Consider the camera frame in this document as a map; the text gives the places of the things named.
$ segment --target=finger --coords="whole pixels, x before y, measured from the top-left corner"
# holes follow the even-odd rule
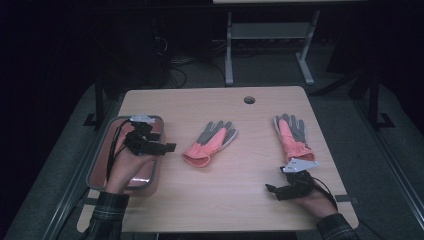
[[[213,126],[213,122],[210,121],[208,122],[208,124],[206,125],[205,131],[211,131],[214,128]]]
[[[303,122],[302,119],[299,119],[298,121],[298,128],[300,129],[300,131],[304,132],[305,131],[305,123]]]
[[[283,118],[283,115],[281,115],[281,116],[275,115],[275,117],[274,117],[274,121],[275,121],[275,122],[278,122],[278,121],[280,121],[280,119],[282,119],[282,118]]]
[[[278,122],[280,121],[280,119],[282,119],[282,117],[280,116],[274,117],[274,127],[275,127],[275,130],[277,130],[277,132],[280,132],[280,128],[278,127]]]
[[[225,126],[224,126],[226,129],[227,129],[227,131],[228,130],[230,130],[232,127],[233,127],[233,123],[232,122],[227,122],[227,123],[225,123]]]
[[[237,136],[237,129],[231,129],[230,131],[228,131],[227,135],[224,138],[224,141],[222,141],[222,147],[221,149],[225,148],[226,146],[228,146],[228,144],[230,144],[234,138]]]
[[[212,132],[218,132],[219,129],[221,129],[223,125],[224,125],[224,121],[219,121],[215,126],[213,126],[211,131]]]
[[[290,117],[289,115],[287,115],[287,113],[284,113],[282,118],[284,119],[284,121],[287,122],[287,124],[290,126]]]
[[[296,126],[297,127],[297,121],[296,121],[296,117],[294,115],[290,116],[290,127],[292,126]]]

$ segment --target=gray carpet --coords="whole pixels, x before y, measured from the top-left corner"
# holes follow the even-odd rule
[[[298,85],[306,92],[313,92],[340,77],[339,74],[326,72],[332,46],[313,45],[307,61],[316,84],[306,85],[293,55],[298,47],[296,43],[282,44],[281,48],[253,57],[235,58],[234,87]],[[224,87],[225,81],[219,70],[223,71],[223,57],[214,58],[211,62],[213,65],[193,63],[180,67],[188,77],[184,88]],[[179,74],[173,72],[181,82],[182,75]],[[423,197],[424,176],[420,170],[424,164],[424,138],[403,113],[396,97],[384,87],[380,91],[380,112],[387,113],[396,127],[375,132],[362,110],[364,106],[366,109],[367,98],[359,101],[349,99],[349,87],[347,84],[326,96],[310,97],[310,102],[362,221],[356,231],[362,239],[379,239],[372,231],[384,239],[424,239],[423,229],[378,143],[380,138],[387,143],[415,191]],[[106,122],[117,114],[121,100],[107,100]],[[94,111],[94,88],[90,87],[76,106],[6,239],[48,239],[47,236],[55,236],[45,236],[47,230],[57,233],[57,239],[78,239],[80,233],[76,231],[76,223],[82,210],[78,199],[87,191],[85,176],[88,169],[84,166],[89,166],[102,131],[102,128],[95,130],[94,127],[83,126],[86,116]],[[63,206],[69,200],[64,196],[70,190],[73,193],[71,205]],[[51,223],[52,219],[57,219],[56,214],[62,212],[66,215],[63,226]],[[122,239],[154,238],[153,234],[122,235]],[[321,239],[317,231],[299,232],[298,238]]]

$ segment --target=table leg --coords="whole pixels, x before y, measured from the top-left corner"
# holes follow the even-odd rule
[[[306,32],[305,46],[303,47],[301,52],[296,53],[296,59],[299,63],[300,70],[302,71],[303,78],[305,79],[306,84],[308,85],[313,85],[315,83],[314,79],[312,78],[311,72],[309,71],[308,64],[306,64],[306,55],[308,54],[309,46],[311,45],[312,37],[314,36],[319,14],[319,10],[314,12],[312,20]]]
[[[233,85],[233,63],[231,61],[231,12],[228,13],[227,54],[225,56],[225,86]]]

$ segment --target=metal stand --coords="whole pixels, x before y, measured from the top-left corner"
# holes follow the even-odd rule
[[[309,93],[308,95],[311,97],[324,96],[350,81],[355,81],[349,91],[349,97],[352,99],[361,99],[365,92],[369,89],[368,120],[374,129],[379,131],[380,128],[395,127],[387,113],[380,113],[381,118],[383,118],[383,122],[378,121],[378,91],[380,81],[376,70],[371,70],[365,67],[359,68],[327,87],[316,92]]]
[[[102,124],[104,119],[104,108],[103,108],[103,86],[101,83],[101,78],[97,78],[94,83],[94,91],[96,95],[96,113],[91,113],[87,116],[84,122],[84,126],[95,126],[96,130]]]
[[[305,39],[301,52],[296,53],[303,77],[308,85],[313,85],[314,80],[306,63],[306,55],[312,42],[315,27],[320,11],[315,11],[310,22],[294,23],[233,23],[232,13],[228,12],[227,23],[227,54],[225,56],[225,85],[234,83],[233,66],[231,60],[232,39]]]

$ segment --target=hole in table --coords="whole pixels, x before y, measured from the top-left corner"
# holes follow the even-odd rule
[[[254,104],[255,101],[256,101],[255,98],[252,97],[252,96],[247,96],[247,97],[244,98],[244,102],[247,103],[247,104]]]

